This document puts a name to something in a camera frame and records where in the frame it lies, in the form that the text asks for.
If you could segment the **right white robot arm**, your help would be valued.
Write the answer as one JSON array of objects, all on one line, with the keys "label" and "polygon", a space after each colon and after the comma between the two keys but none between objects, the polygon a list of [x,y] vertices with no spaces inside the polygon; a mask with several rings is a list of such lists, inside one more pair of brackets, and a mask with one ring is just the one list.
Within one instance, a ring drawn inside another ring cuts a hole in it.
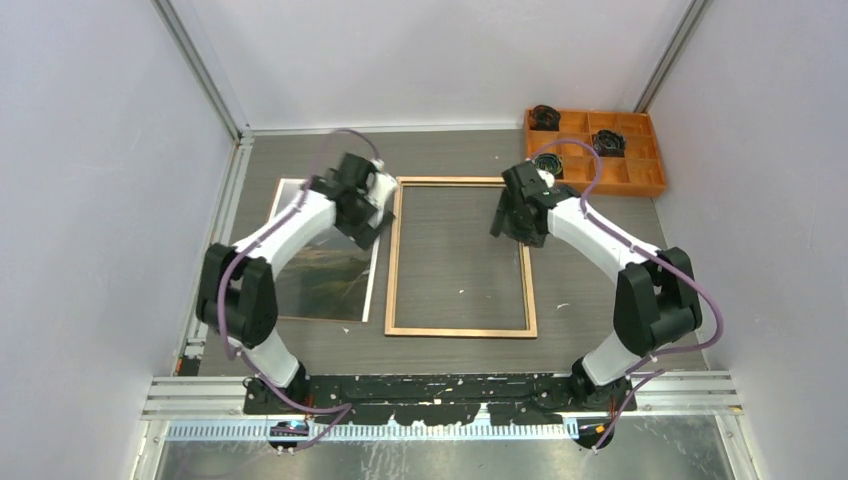
[{"label": "right white robot arm", "polygon": [[639,361],[702,324],[688,255],[662,250],[630,235],[600,215],[571,187],[558,186],[531,162],[502,172],[504,181],[490,233],[527,247],[561,240],[595,264],[615,284],[611,333],[572,366],[571,397],[596,410],[611,395],[610,384]]}]

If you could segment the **landscape photo print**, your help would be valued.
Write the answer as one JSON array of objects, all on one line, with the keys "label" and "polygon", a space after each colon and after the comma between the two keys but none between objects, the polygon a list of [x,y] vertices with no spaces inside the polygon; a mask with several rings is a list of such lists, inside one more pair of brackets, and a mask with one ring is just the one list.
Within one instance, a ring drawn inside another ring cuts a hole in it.
[{"label": "landscape photo print", "polygon": [[314,237],[276,278],[278,319],[367,322],[378,249],[362,250],[334,228]]}]

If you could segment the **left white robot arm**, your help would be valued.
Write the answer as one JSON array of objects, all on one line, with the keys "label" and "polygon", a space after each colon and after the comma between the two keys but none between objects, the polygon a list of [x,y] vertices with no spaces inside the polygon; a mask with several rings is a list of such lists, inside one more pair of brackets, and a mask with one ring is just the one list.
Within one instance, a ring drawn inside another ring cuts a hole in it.
[{"label": "left white robot arm", "polygon": [[233,245],[211,244],[202,263],[195,316],[228,352],[241,352],[270,384],[280,412],[298,412],[307,398],[306,369],[276,330],[275,281],[310,241],[335,230],[361,249],[392,224],[385,205],[398,187],[379,160],[346,153],[335,168],[301,183],[282,212]]}]

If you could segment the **wooden picture frame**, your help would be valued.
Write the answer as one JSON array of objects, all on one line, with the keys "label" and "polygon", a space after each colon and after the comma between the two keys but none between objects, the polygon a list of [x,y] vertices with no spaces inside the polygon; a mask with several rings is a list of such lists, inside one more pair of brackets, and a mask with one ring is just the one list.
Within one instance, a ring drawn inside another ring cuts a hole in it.
[{"label": "wooden picture frame", "polygon": [[395,219],[391,227],[384,334],[397,337],[536,339],[538,337],[538,325],[531,258],[529,248],[521,244],[517,247],[517,253],[522,281],[525,319],[523,329],[424,328],[398,327],[396,325],[404,188],[503,188],[505,186],[505,181],[500,177],[480,176],[398,176],[396,181],[397,188],[394,192],[393,203]]}]

